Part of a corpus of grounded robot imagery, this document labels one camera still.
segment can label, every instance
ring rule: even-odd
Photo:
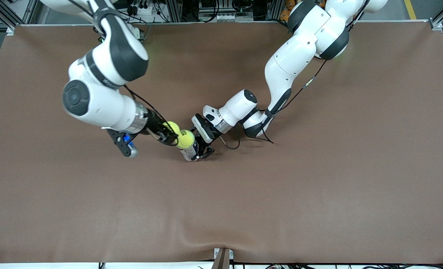
[[[196,159],[192,160],[192,158],[195,157],[198,152],[198,143],[195,141],[189,148],[180,149],[180,151],[182,152],[183,157],[185,157],[185,160],[194,162]]]

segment brown tabletop surface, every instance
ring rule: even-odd
[[[279,24],[155,25],[130,87],[182,128],[242,89],[265,108]],[[68,116],[91,27],[17,27],[0,51],[0,262],[443,263],[443,38],[359,23],[342,56],[270,125],[185,162],[151,137],[125,158]],[[317,71],[314,59],[296,92]],[[236,144],[233,131],[227,142]]]

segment robotic arm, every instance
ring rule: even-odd
[[[262,112],[256,97],[248,90],[233,96],[222,108],[205,106],[203,116],[196,114],[192,122],[206,143],[227,133],[238,122],[248,137],[261,136],[291,95],[295,78],[314,56],[331,60],[340,55],[349,41],[346,24],[360,9],[374,13],[387,0],[327,0],[322,9],[312,0],[298,3],[291,11],[288,29],[293,36],[271,56],[264,75],[271,102]]]
[[[70,81],[62,95],[64,109],[80,121],[107,129],[126,157],[136,156],[131,140],[138,133],[173,143],[176,134],[155,112],[119,92],[124,84],[145,74],[147,51],[109,0],[90,0],[89,5],[93,23],[105,41],[69,67]]]

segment yellow stripe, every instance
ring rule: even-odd
[[[411,20],[416,20],[416,14],[414,13],[414,9],[412,8],[411,0],[404,0],[404,4],[406,4],[407,13],[409,14],[409,18]]]

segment brown table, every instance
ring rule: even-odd
[[[443,38],[427,23],[360,23],[346,52],[268,130],[188,163],[150,137],[122,157],[68,116],[91,27],[17,27],[0,51],[0,262],[443,263]],[[243,88],[269,102],[278,24],[153,26],[130,84],[187,128]],[[300,88],[322,62],[296,80]],[[235,144],[234,134],[227,136]]]

